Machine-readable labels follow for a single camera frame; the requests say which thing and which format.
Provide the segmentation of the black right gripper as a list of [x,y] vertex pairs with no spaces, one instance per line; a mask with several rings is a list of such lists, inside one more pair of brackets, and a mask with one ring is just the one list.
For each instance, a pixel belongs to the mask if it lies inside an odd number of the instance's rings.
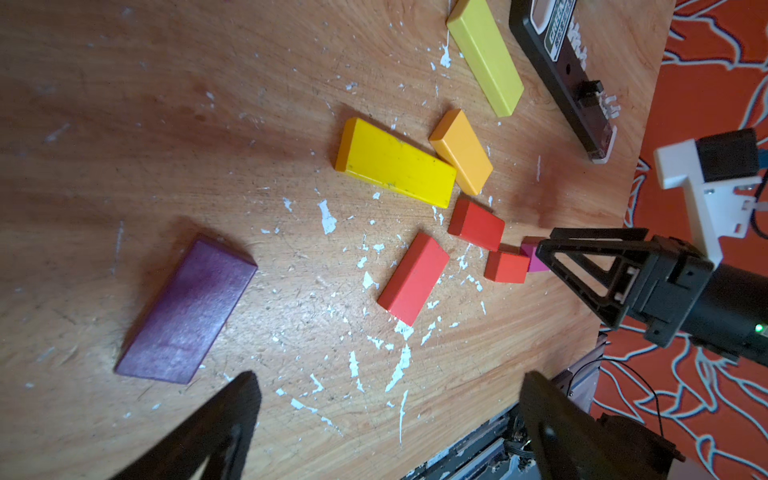
[[691,244],[644,228],[555,228],[535,256],[610,329],[629,316],[667,347],[715,265]]

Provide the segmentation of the orange block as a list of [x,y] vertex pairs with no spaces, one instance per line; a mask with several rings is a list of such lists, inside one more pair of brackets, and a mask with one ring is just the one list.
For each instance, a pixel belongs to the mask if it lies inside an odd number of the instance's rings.
[[449,110],[429,142],[438,156],[457,170],[456,182],[467,195],[479,195],[493,172],[486,150],[461,109]]

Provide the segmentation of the small red block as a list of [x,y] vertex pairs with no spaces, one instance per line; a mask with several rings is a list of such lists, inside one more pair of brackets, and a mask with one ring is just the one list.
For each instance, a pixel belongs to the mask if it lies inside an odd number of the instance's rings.
[[467,198],[460,198],[454,207],[448,233],[475,246],[495,252],[499,249],[505,222]]

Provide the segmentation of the bright yellow block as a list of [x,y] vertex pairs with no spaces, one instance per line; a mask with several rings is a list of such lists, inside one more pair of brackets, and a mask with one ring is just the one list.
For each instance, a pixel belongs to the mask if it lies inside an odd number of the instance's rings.
[[448,163],[360,118],[345,122],[335,169],[437,208],[449,206],[457,176]]

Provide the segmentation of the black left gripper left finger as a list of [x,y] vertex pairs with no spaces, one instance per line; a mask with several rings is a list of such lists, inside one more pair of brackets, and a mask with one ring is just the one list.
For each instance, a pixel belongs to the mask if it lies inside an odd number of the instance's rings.
[[244,371],[116,479],[240,479],[262,395],[257,376]]

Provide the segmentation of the small magenta block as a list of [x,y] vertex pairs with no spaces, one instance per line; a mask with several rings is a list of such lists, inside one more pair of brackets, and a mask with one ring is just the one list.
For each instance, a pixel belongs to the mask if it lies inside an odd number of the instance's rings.
[[539,243],[543,240],[543,237],[524,237],[521,245],[521,253],[529,258],[529,273],[547,272],[549,268],[538,258],[536,252]]

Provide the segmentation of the lime yellow long block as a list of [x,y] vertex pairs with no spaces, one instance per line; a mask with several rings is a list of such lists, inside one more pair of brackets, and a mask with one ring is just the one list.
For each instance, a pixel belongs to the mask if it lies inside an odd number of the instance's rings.
[[458,1],[446,25],[496,116],[511,116],[524,86],[488,3]]

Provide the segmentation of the dark purple block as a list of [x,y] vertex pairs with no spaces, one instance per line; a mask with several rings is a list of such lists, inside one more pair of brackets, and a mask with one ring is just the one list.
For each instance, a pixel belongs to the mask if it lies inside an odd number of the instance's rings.
[[191,382],[257,271],[251,258],[197,237],[130,336],[114,372]]

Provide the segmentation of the long red block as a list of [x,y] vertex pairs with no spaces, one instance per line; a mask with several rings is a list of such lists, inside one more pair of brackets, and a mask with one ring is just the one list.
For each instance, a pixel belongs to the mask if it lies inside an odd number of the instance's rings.
[[412,326],[450,260],[438,242],[419,232],[386,284],[377,303]]

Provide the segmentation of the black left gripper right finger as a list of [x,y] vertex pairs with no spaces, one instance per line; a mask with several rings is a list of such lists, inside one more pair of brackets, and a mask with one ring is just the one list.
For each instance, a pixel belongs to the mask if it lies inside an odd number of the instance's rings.
[[525,427],[543,479],[658,479],[630,445],[573,404],[537,371],[519,395]]

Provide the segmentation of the red cube block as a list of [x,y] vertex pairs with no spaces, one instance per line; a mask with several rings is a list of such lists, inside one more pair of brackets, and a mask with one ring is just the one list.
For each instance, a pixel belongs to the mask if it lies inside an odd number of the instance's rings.
[[509,252],[490,252],[484,277],[497,283],[523,284],[530,266],[530,258]]

